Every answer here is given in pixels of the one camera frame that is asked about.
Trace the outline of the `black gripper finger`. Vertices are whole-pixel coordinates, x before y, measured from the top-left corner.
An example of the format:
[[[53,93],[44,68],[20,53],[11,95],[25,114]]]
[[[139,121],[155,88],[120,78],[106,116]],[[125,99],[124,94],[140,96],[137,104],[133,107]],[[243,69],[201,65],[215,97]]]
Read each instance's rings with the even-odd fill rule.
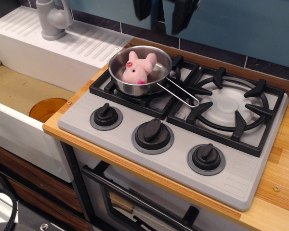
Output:
[[[179,34],[186,29],[193,13],[200,8],[201,0],[175,0],[172,13],[173,35]]]
[[[136,17],[142,21],[151,14],[152,0],[133,0]]]

